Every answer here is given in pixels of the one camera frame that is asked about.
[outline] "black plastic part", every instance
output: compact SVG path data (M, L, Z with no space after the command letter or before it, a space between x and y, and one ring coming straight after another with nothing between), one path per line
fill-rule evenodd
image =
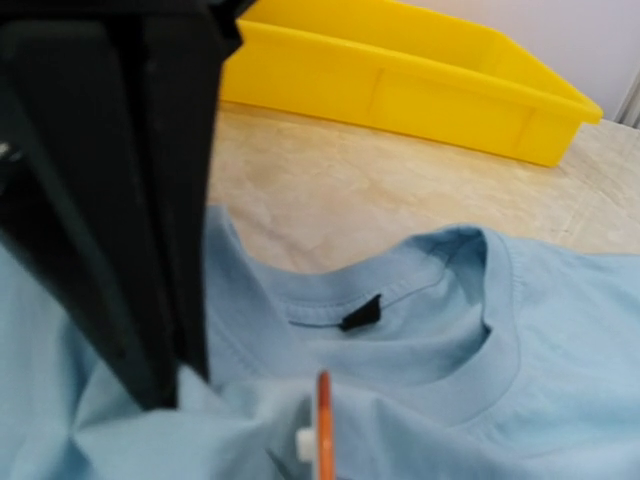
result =
M21 155L0 240L144 408L175 405L181 362L208 378L210 148L248 3L0 1L0 143Z

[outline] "blue fabric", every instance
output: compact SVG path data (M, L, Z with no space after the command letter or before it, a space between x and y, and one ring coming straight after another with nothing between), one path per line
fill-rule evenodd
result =
M640 257L460 226L299 275L217 208L205 248L213 382L183 367L154 412L0 249L0 478L310 478L321 368L341 479L640 478ZM378 294L378 323L337 328Z

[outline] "orange object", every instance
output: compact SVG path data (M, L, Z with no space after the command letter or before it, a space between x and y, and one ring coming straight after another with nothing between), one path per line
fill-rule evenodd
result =
M336 467L333 452L333 412L331 410L331 377L329 372L318 376L318 480L335 480Z

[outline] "yellow plastic bin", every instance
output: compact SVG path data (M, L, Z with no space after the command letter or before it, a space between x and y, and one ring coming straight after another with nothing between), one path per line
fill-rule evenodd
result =
M602 110L507 36L390 0L258 0L224 100L553 166Z

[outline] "marble table surface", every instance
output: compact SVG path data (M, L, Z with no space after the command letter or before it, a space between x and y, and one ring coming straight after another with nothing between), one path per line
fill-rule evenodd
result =
M584 252L640 254L640 131L584 125L560 166L546 169L222 104L209 201L228 206L258 260L300 272L468 222Z

